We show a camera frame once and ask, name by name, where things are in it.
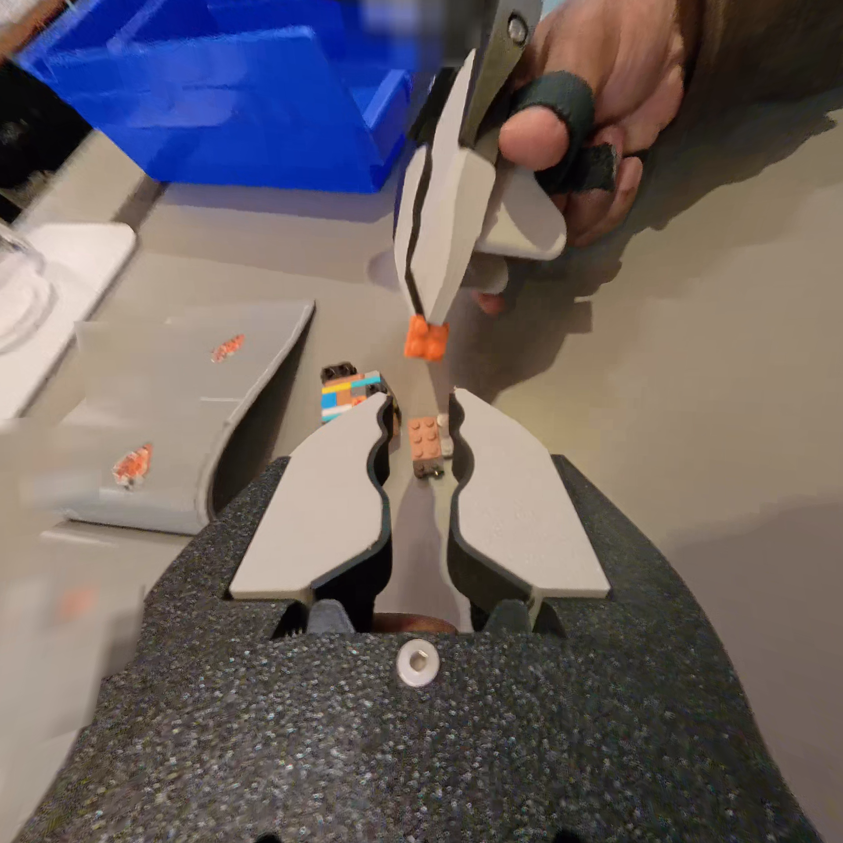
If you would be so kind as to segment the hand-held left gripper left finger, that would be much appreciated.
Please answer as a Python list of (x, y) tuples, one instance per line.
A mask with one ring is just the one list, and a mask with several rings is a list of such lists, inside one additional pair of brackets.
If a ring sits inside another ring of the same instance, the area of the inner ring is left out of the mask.
[(228, 591), (232, 598), (364, 599), (392, 574), (385, 480), (393, 403), (376, 393), (295, 448)]

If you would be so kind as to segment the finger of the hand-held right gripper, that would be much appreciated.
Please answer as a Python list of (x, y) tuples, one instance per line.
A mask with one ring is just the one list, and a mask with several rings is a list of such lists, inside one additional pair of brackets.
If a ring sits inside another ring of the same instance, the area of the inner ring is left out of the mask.
[(458, 143), (475, 59), (472, 50), (459, 69), (432, 142), (432, 171), (414, 250), (414, 281), (428, 324), (447, 321), (496, 181), (496, 165)]
[(421, 236), (422, 215), (432, 174), (432, 146), (419, 145), (414, 151), (396, 194), (393, 231), (393, 258), (400, 289), (410, 313), (426, 315), (412, 261)]

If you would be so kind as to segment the person's right forearm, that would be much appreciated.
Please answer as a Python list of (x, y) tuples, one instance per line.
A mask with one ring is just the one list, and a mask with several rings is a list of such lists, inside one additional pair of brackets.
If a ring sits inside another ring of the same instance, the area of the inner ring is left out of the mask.
[(694, 2), (695, 45), (676, 120), (683, 130), (760, 102), (841, 84), (841, 1)]

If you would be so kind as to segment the grey desk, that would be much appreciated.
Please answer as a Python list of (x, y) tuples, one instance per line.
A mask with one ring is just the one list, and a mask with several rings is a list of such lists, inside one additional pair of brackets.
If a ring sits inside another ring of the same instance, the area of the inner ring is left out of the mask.
[(458, 302), (437, 377), (400, 354), (395, 179), (375, 195), (164, 187), (96, 133), (17, 223), (137, 231), (100, 320), (316, 301), (225, 489), (311, 432), (332, 359), (380, 369), (407, 415), (464, 386), (569, 458), (690, 587), (798, 801), (841, 841), (841, 90), (732, 112), (645, 173), (620, 229), (517, 266), (502, 316)]

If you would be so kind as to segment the orange toy brick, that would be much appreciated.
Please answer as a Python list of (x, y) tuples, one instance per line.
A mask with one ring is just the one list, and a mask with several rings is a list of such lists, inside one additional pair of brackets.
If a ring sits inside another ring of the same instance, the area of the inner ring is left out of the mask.
[(449, 324), (429, 324), (420, 314), (409, 320), (404, 356), (427, 363), (442, 362), (447, 352)]

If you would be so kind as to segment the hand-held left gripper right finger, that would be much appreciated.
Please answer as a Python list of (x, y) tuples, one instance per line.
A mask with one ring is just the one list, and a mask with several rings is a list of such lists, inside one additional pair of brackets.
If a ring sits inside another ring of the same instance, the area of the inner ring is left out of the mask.
[(468, 389), (449, 397), (454, 443), (448, 573), (471, 603), (606, 598), (609, 580), (551, 453)]

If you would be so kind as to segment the grey printed sheet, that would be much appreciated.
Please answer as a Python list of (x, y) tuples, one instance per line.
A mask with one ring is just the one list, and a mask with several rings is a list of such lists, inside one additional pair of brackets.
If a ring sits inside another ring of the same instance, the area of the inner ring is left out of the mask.
[(285, 364), (311, 299), (191, 308), (162, 321), (79, 322), (83, 399), (58, 427), (79, 479), (68, 520), (194, 535), (239, 423)]

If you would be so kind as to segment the person's right hand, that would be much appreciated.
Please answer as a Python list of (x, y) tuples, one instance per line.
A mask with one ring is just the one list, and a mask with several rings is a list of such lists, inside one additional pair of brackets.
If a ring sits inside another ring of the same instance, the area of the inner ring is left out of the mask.
[(619, 157), (613, 193), (553, 198), (569, 245), (588, 245), (627, 216), (643, 175), (639, 155), (680, 110), (700, 26), (698, 2), (674, 1), (562, 2), (538, 24), (519, 82), (557, 71), (583, 79), (594, 93), (593, 141)]

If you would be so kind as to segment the white metal stand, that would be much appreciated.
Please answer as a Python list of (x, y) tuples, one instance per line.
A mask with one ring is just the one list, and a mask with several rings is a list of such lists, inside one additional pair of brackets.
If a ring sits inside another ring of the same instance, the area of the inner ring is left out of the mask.
[(22, 415), (137, 247), (125, 223), (1, 223), (1, 420)]

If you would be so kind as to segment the colourful toy brick model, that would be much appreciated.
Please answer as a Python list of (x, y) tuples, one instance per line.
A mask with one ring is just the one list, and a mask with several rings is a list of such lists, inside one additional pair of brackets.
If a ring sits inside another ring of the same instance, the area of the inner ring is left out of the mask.
[(401, 411), (395, 391), (379, 371), (360, 372), (349, 362), (321, 370), (320, 427), (332, 435), (366, 437), (393, 454), (399, 447)]

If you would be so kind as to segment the blue plastic bin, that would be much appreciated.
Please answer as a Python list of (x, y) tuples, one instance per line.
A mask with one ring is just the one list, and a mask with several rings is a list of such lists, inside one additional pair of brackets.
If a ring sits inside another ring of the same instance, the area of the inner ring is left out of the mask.
[(405, 143), (418, 45), (348, 2), (77, 2), (17, 56), (148, 176), (371, 194)]

